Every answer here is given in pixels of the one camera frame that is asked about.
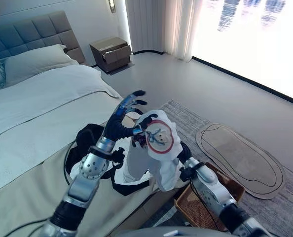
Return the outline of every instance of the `bed frame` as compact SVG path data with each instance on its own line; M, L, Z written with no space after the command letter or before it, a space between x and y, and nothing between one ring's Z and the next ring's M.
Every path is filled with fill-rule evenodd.
M78 63L85 62L64 11L36 16L0 27L0 59L28 50L63 44L67 54Z

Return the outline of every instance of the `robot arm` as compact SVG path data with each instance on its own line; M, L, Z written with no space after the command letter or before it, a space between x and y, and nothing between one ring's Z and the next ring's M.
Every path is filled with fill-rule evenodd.
M188 146L181 142L183 151L178 158L184 164L181 179L190 179L205 204L221 219L227 229L240 237L272 237L272 235L245 210L223 186L217 175L203 162L191 156Z
M108 120L102 136L95 146L90 147L89 154L80 164L79 174L70 184L53 216L43 226L40 237L74 237L77 228L89 207L99 186L99 180L108 168L108 159L115 143L120 138L130 137L142 132L137 126L126 128L121 122L130 111L142 114L134 105L146 105L142 100L135 100L144 95L142 90L124 98Z

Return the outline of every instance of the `large window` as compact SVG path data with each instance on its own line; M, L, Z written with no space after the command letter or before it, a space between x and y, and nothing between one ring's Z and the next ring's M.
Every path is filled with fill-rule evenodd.
M293 98L293 0L203 0L193 56Z

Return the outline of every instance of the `black cable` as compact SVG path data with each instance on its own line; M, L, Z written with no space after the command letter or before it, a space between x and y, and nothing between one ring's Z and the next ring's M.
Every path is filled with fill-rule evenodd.
M7 233L6 235L4 235L3 237L8 237L8 236L10 236L12 233L14 233L15 231L18 231L19 229L24 228L24 227L26 227L26 226L28 226L28 225L32 225L32 224L36 224L36 223L40 223L40 222L46 221L46 220L48 220L48 219L49 219L49 217L47 217L47 218L45 218L45 219L42 219L42 220L32 221L32 222L25 223L25 224L23 224L23 225L21 225L21 226L15 228L14 230L10 231L9 233Z
M64 174L64 178L66 179L66 182L68 185L70 185L70 182L67 178L67 172L66 172L66 162L67 162L67 159L68 159L68 154L69 154L69 151L71 150L71 147L73 146L75 140L72 141L71 145L69 146L69 149L67 150L66 152L66 156L64 157L64 162L63 162L63 174Z
M217 225L215 219L213 218L213 216L212 216L210 210L208 209L207 205L205 204L205 202L203 201L203 199L201 198L201 196L198 194L197 190L194 188L192 181L190 182L190 187L191 187L191 190L194 192L194 194L199 198L199 200L202 202L202 204L203 204L204 207L206 208L207 212L209 213L211 219L213 220L213 222L214 222L214 224L215 224L215 226L216 226L216 229L217 229L218 231L220 231L220 229L219 229L219 227L218 227L218 225Z
M32 237L33 234L42 227L43 227L43 225L40 225L40 226L34 228L27 237Z
M272 232L270 232L272 235L274 235L274 236L277 236L277 237L280 237L279 235L277 235L277 234L275 234L275 233L272 233Z

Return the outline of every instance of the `woven basket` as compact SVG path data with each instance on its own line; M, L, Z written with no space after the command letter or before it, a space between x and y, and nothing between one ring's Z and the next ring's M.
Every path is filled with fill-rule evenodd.
M207 162L206 165L216 173L220 183L222 183L229 190L238 202L245 192L244 187L235 180L230 179L226 174L218 170L212 164ZM181 196L175 201L175 206L194 227L226 231L226 227L221 220L211 210L209 210L214 219L213 221L204 204L192 191L190 185L188 185Z

